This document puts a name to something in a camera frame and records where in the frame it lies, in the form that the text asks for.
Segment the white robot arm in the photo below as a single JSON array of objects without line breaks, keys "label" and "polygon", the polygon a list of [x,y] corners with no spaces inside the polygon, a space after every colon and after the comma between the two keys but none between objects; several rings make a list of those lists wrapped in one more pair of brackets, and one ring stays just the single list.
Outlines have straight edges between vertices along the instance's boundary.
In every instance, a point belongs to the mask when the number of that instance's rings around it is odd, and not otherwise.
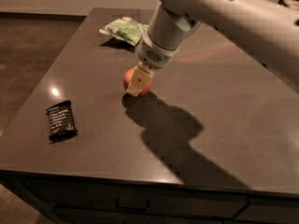
[{"label": "white robot arm", "polygon": [[138,96],[200,24],[216,29],[294,90],[299,89],[299,11],[266,0],[159,0],[137,47],[127,92]]}]

